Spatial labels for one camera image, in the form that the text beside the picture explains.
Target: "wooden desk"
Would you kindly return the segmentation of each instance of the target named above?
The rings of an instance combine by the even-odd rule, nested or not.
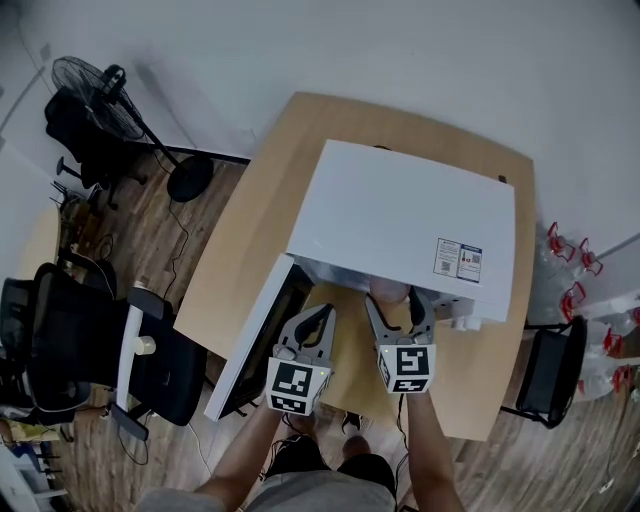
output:
[[[16,279],[33,279],[40,265],[55,263],[60,244],[60,212],[54,204],[47,205],[33,226],[24,246]]]
[[[444,433],[486,440],[509,383],[529,299],[533,164],[458,128],[359,101],[297,93],[222,213],[189,284],[176,329],[229,358],[278,254],[287,246],[327,139],[383,145],[495,179],[503,175],[515,187],[517,250],[508,321],[480,332],[438,326],[435,336],[432,394]],[[336,374],[322,400],[392,424],[397,397],[387,395],[375,368],[362,294],[317,287],[310,301],[325,300],[337,307],[338,324],[332,351]]]

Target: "fan stand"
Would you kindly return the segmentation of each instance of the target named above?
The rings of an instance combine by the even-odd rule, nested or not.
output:
[[[180,162],[169,176],[167,193],[176,203],[186,203],[202,194],[213,177],[213,162],[190,156]]]
[[[182,163],[178,162],[126,101],[120,102],[120,105],[175,166],[167,181],[169,197],[176,203],[186,203],[202,194],[209,186],[211,178],[213,178],[213,162],[208,158],[197,156],[190,156]]]

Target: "black cloth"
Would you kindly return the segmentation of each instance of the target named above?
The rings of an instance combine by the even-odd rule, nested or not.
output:
[[[320,454],[320,448],[309,436],[295,435],[282,441],[282,446],[266,473],[266,478],[282,473],[331,471]],[[395,477],[391,466],[380,455],[356,455],[345,461],[338,472],[383,485],[396,497]]]

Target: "human arm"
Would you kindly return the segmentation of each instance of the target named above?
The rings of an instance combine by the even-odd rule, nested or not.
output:
[[[269,409],[263,400],[218,462],[209,481],[196,490],[236,510],[247,498],[267,458],[282,413]]]
[[[442,433],[431,394],[409,393],[409,476],[421,511],[459,512],[449,442]]]

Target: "label on box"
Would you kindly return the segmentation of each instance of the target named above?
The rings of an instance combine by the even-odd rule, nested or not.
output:
[[[482,249],[460,244],[460,263],[458,265],[458,279],[480,282],[480,268],[482,267]]]
[[[481,267],[482,249],[438,238],[435,274],[479,283]]]

